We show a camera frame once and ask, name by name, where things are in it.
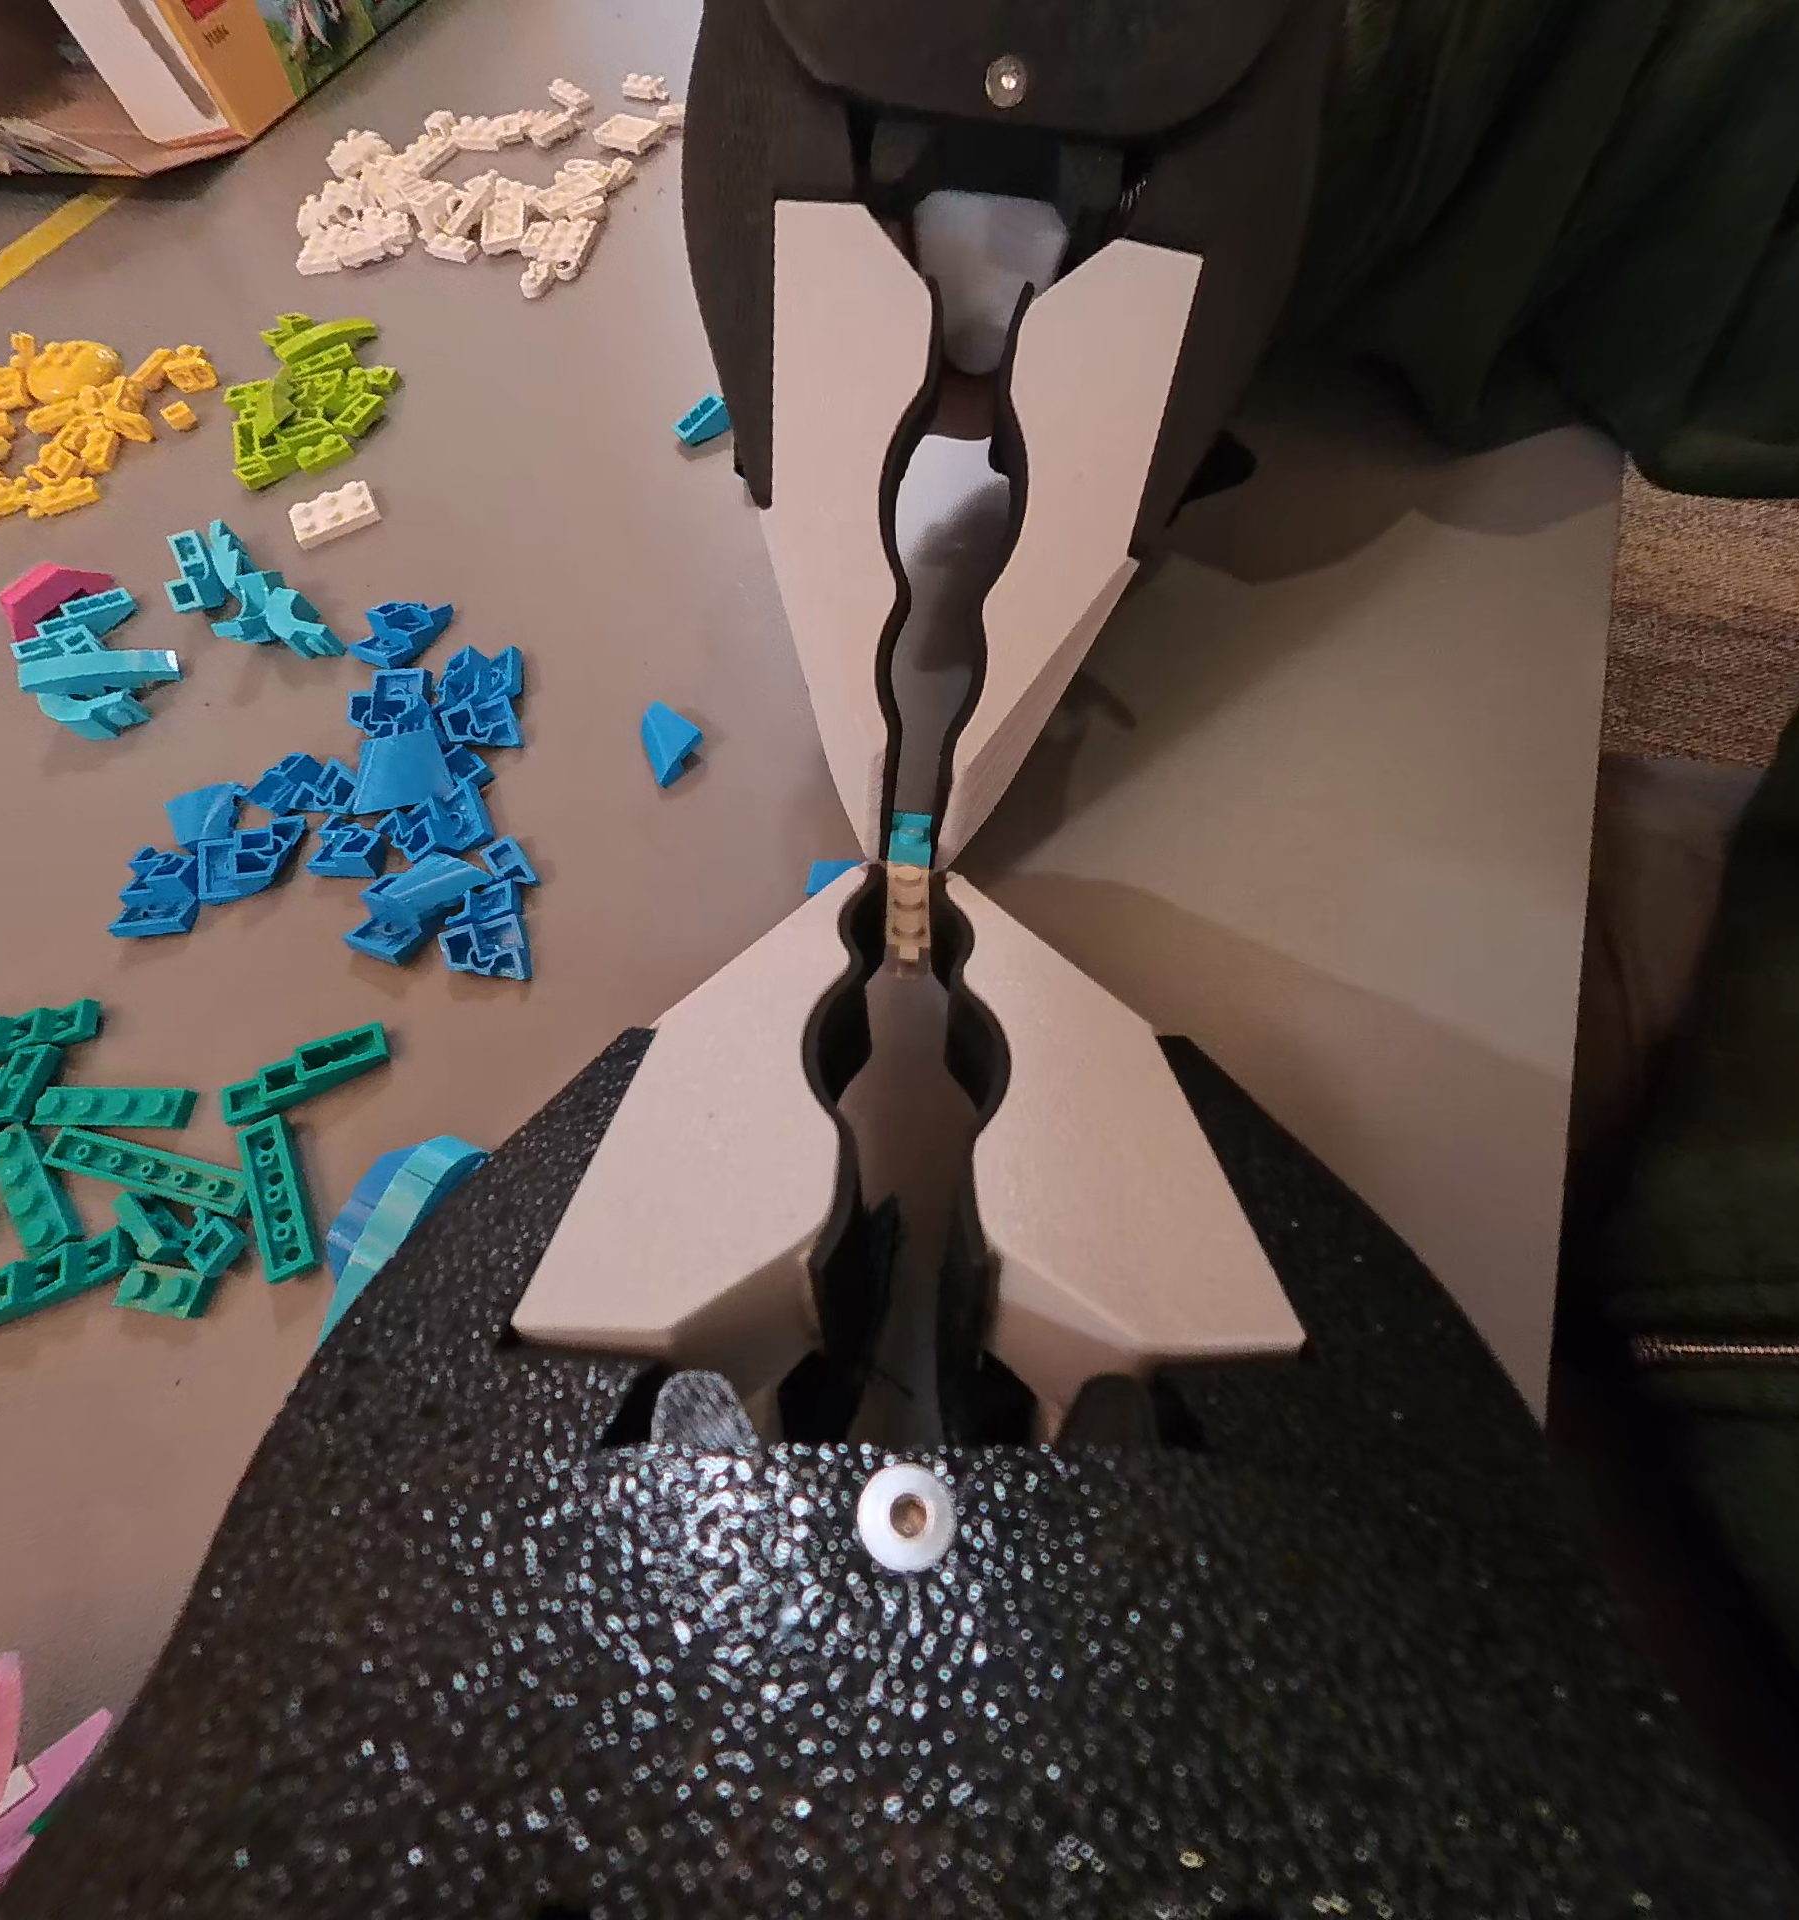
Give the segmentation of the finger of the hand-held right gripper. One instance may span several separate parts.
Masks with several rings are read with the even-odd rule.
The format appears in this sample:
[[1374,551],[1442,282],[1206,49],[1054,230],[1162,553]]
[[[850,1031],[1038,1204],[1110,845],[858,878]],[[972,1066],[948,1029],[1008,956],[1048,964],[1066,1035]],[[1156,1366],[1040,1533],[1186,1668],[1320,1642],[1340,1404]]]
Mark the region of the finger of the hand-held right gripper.
[[1120,237],[1016,327],[1000,423],[1020,470],[980,611],[978,696],[950,737],[940,868],[996,812],[1138,572],[1132,542],[1200,275],[1192,252]]
[[892,723],[880,654],[904,622],[894,470],[936,372],[934,291],[862,203],[772,226],[768,555],[816,730],[864,857],[884,854]]

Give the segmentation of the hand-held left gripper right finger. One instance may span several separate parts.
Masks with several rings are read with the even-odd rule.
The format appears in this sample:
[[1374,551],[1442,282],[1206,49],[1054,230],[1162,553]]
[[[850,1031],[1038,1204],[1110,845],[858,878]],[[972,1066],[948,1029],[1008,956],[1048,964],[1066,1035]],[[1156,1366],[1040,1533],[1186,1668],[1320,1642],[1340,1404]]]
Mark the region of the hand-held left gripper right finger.
[[1306,1331],[1138,1012],[964,876],[936,881],[946,1066],[974,1110],[938,1281],[954,1445],[1056,1435],[1098,1379],[1284,1361]]

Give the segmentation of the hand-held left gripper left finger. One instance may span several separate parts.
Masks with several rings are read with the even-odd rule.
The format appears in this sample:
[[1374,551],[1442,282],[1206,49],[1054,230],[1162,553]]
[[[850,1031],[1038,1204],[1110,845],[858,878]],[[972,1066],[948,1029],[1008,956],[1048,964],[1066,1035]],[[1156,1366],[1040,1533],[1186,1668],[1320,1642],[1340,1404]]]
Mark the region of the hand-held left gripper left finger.
[[886,1316],[840,1113],[870,1058],[886,876],[852,866],[676,1002],[515,1309],[523,1342],[768,1394],[844,1437]]

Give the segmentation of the blue striped lego assembly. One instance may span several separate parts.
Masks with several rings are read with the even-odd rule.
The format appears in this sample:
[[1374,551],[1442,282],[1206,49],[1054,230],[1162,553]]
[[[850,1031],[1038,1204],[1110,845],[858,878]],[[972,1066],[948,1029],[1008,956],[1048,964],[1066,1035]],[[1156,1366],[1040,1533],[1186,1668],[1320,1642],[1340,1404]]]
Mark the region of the blue striped lego assembly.
[[481,1146],[441,1133],[373,1163],[329,1234],[337,1291],[321,1327],[321,1345],[421,1223],[487,1159]]

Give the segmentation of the pile of white lego pieces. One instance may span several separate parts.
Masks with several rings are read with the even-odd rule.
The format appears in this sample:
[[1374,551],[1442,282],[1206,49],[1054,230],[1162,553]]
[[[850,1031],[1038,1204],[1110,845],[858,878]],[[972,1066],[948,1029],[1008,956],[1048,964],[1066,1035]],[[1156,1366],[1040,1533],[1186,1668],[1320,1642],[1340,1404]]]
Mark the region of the pile of white lego pieces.
[[527,107],[437,107],[405,143],[355,128],[297,210],[295,267],[319,277],[407,258],[501,262],[537,300],[587,270],[611,212],[686,118],[684,95],[636,69],[605,102],[557,75]]

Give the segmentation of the pile of blue lego slopes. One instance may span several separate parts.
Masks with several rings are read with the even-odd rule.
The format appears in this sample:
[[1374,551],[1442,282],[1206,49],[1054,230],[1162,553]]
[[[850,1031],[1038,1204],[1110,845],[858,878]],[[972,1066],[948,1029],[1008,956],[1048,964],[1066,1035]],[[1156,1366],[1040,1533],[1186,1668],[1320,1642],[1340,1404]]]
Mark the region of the pile of blue lego slopes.
[[209,907],[307,876],[359,884],[359,924],[345,933],[355,953],[407,966],[435,945],[457,975],[527,984],[529,895],[543,878],[489,795],[493,755],[527,742],[527,657],[465,644],[429,665],[455,615],[425,597],[371,605],[353,648],[371,668],[347,699],[353,751],[297,749],[251,782],[169,800],[169,838],[131,857],[111,933],[177,939]]

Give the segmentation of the pile of lime lego pieces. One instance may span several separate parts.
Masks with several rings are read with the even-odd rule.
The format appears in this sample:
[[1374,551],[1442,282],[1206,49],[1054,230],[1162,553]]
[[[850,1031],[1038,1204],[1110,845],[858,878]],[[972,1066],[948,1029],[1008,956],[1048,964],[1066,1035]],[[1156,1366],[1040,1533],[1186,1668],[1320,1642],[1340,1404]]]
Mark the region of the pile of lime lego pieces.
[[223,394],[233,415],[235,476],[245,492],[333,471],[385,423],[403,373],[365,358],[381,334],[381,324],[367,315],[313,319],[297,310],[263,331],[275,370]]

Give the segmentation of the pile of green lego plates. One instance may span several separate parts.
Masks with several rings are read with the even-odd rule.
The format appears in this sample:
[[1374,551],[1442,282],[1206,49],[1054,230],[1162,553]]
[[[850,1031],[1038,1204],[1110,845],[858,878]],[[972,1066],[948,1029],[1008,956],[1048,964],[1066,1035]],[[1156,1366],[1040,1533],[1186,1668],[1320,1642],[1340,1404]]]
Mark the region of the pile of green lego plates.
[[387,1067],[381,1022],[343,1028],[221,1089],[231,1161],[193,1154],[199,1091],[71,1077],[101,1038],[97,998],[0,1014],[0,1213],[19,1256],[0,1264],[0,1330],[97,1291],[171,1322],[205,1318],[247,1261],[267,1283],[347,1261],[321,1231],[295,1116]]

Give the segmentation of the lego set cardboard box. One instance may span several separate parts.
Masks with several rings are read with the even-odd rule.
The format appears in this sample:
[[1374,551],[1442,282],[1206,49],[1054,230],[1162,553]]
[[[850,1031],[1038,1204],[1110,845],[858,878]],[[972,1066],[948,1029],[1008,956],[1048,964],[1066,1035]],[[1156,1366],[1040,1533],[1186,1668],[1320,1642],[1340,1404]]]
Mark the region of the lego set cardboard box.
[[0,1],[0,178],[149,179],[239,152],[413,1]]

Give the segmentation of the pile of yellow lego pieces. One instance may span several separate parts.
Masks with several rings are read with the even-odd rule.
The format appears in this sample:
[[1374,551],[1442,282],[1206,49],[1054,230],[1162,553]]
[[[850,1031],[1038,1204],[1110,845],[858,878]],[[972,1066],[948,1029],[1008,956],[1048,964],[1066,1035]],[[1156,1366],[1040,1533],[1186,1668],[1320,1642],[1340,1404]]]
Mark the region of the pile of yellow lego pieces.
[[97,505],[133,448],[199,423],[195,397],[221,373],[195,343],[139,363],[97,340],[11,340],[0,362],[0,522],[45,522]]

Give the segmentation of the pile of azure lego pieces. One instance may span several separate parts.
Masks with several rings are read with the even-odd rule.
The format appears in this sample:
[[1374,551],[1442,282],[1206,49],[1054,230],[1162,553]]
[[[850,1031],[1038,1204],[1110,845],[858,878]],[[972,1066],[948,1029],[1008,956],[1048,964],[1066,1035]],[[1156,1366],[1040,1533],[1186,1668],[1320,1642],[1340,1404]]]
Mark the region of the pile of azure lego pieces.
[[[169,538],[175,578],[163,591],[171,611],[201,618],[231,644],[283,649],[299,659],[339,659],[347,644],[317,603],[289,578],[259,563],[247,540],[223,519]],[[49,721],[89,742],[119,740],[151,711],[147,694],[185,678],[181,654],[165,644],[121,640],[141,615],[139,597],[111,574],[51,614],[39,635],[11,641],[17,684]]]

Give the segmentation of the pile of magenta lego pieces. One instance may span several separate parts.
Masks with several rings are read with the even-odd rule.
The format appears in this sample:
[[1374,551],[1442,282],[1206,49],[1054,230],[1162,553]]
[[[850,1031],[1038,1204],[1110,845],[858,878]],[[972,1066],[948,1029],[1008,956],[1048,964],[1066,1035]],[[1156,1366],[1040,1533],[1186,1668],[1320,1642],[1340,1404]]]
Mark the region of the pile of magenta lego pieces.
[[107,585],[109,575],[81,568],[43,563],[0,588],[0,618],[15,644],[39,635],[43,622],[61,611],[81,591],[95,584]]

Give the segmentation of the person in green hoodie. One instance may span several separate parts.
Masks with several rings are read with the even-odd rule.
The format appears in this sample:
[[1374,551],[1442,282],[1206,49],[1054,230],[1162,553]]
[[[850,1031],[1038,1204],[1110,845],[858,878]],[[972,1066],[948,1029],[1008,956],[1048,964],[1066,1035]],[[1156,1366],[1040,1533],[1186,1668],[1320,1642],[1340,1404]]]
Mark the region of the person in green hoodie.
[[1799,1879],[1799,706],[1758,776],[1602,776],[1550,1427]]

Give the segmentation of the yellow tape strip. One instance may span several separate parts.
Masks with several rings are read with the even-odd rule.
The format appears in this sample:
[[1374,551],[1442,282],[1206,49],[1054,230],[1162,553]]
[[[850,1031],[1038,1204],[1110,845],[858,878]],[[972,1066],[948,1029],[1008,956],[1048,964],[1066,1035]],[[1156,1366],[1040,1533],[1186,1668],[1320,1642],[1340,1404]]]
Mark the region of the yellow tape strip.
[[53,212],[25,228],[0,248],[0,294],[97,226],[135,192],[135,181],[103,179],[97,187],[61,202]]

